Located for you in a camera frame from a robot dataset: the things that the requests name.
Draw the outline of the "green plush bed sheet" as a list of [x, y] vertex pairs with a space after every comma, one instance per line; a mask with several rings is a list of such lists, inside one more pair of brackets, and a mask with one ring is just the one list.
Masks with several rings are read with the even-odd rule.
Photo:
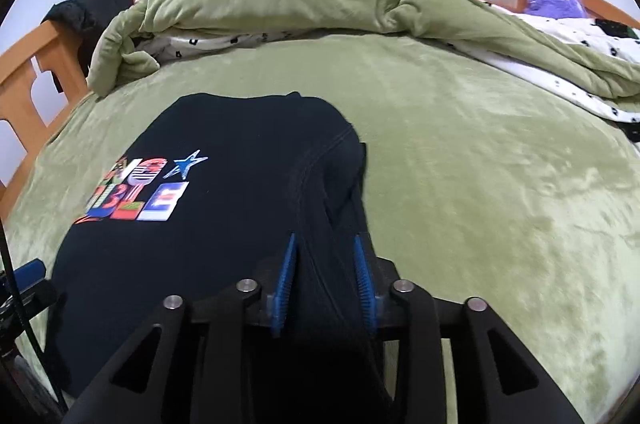
[[494, 307], [588, 423], [639, 375], [639, 156], [619, 129], [446, 46], [326, 34], [174, 62], [88, 96], [6, 220], [55, 259], [102, 175], [186, 94], [326, 99], [367, 144], [375, 251], [433, 295]]

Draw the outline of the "dark navy sweatshirt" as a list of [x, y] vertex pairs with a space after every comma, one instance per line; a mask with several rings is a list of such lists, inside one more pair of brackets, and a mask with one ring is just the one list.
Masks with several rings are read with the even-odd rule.
[[277, 346], [250, 344], [249, 415], [376, 421], [390, 408], [355, 255], [367, 250], [366, 149], [329, 103], [296, 93], [175, 101], [99, 184], [56, 255], [46, 354], [79, 396], [152, 309], [291, 263]]

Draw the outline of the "green floral-lined quilt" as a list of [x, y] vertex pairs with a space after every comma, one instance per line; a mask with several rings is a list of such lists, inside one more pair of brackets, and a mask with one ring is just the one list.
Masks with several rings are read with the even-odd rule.
[[163, 62], [316, 30], [407, 34], [506, 71], [639, 136], [639, 36], [589, 18], [511, 13], [482, 0], [137, 0], [103, 31], [88, 74], [99, 96]]

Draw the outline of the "black jacket on bedpost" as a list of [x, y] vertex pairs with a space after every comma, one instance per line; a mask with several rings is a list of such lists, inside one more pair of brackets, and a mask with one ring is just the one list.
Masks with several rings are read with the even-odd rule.
[[78, 36], [78, 64], [88, 77], [91, 57], [103, 31], [132, 4], [134, 0], [65, 0], [54, 4], [42, 20], [56, 22]]

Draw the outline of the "purple plush toy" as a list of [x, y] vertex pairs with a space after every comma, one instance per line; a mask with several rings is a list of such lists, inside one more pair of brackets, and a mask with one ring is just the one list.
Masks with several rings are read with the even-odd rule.
[[527, 0], [524, 12], [553, 19], [587, 17], [580, 0]]

